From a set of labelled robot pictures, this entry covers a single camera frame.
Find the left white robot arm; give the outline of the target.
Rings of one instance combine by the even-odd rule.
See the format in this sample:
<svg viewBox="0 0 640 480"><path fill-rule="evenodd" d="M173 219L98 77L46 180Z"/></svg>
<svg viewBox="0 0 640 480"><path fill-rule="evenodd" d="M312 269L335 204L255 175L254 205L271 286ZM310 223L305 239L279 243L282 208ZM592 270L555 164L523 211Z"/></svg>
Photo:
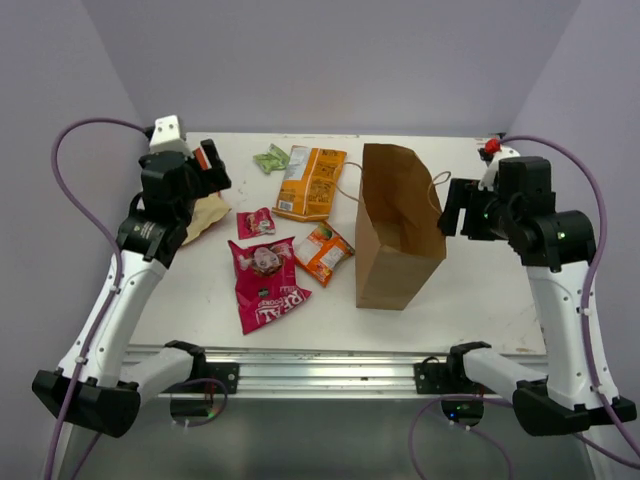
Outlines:
<svg viewBox="0 0 640 480"><path fill-rule="evenodd" d="M231 186L211 139L190 155L150 153L139 163L142 190L119 226L90 317L57 368L38 371L32 382L56 418L114 438L156 395L175 385L193 393L207 383L203 348L185 341L172 340L133 367L123 360L147 301L187 237L196 201Z"/></svg>

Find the brown paper bag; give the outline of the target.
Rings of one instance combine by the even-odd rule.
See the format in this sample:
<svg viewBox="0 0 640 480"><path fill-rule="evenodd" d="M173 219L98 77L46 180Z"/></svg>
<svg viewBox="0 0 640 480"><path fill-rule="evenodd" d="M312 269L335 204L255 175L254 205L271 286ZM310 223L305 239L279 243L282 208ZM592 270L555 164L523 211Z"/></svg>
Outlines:
<svg viewBox="0 0 640 480"><path fill-rule="evenodd" d="M445 260L433 176L411 149L363 147L355 224L355 304L404 310Z"/></svg>

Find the red and cream chip bag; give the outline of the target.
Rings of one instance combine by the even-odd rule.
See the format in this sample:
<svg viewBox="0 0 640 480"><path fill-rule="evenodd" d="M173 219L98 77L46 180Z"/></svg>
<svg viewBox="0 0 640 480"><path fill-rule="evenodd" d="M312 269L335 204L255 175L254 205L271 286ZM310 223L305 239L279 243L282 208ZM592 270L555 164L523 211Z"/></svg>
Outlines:
<svg viewBox="0 0 640 480"><path fill-rule="evenodd" d="M221 197L219 192L212 193L195 202L192 221L187 227L187 237L182 247L195 241L214 223L223 219L231 211L231 206Z"/></svg>

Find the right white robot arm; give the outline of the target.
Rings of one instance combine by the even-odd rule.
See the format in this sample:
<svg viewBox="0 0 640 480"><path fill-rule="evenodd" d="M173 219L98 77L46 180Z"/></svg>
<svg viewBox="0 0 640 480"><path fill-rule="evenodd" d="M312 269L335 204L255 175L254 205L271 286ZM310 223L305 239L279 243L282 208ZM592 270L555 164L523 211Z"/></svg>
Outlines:
<svg viewBox="0 0 640 480"><path fill-rule="evenodd" d="M636 420L635 403L609 373L595 293L584 284L595 264L592 224L580 211L556 211L548 160L497 159L480 180L452 179L438 226L446 236L508 242L525 267L548 362L542 374L486 342L460 344L447 357L451 389L484 385L511 403L532 436Z"/></svg>

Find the large pink cookie bag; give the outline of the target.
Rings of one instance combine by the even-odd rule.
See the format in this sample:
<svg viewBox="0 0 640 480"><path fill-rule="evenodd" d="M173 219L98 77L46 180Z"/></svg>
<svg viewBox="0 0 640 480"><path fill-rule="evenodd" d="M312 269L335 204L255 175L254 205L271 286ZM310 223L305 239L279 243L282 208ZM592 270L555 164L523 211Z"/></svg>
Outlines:
<svg viewBox="0 0 640 480"><path fill-rule="evenodd" d="M293 237L240 247L228 241L236 276L242 332L248 335L280 319L311 298L296 279Z"/></svg>

